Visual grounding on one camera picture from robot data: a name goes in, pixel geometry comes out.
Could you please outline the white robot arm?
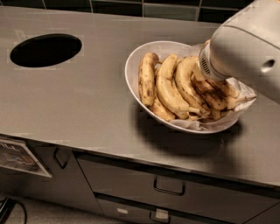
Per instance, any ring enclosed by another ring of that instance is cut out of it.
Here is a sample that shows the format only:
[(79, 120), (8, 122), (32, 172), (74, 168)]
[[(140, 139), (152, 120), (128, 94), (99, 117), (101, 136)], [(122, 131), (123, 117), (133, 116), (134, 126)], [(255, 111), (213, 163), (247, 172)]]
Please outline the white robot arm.
[(199, 53), (209, 79), (236, 78), (280, 102), (280, 0), (255, 0), (224, 22)]

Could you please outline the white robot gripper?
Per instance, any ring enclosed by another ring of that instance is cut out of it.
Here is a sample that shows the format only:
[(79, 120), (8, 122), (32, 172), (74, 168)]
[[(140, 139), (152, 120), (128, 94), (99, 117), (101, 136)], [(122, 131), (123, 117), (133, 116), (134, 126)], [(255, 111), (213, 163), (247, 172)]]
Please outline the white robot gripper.
[(224, 81), (230, 77), (228, 64), (228, 43), (208, 40), (201, 47), (199, 66), (193, 67), (193, 77), (196, 81), (205, 81), (206, 77), (213, 81)]

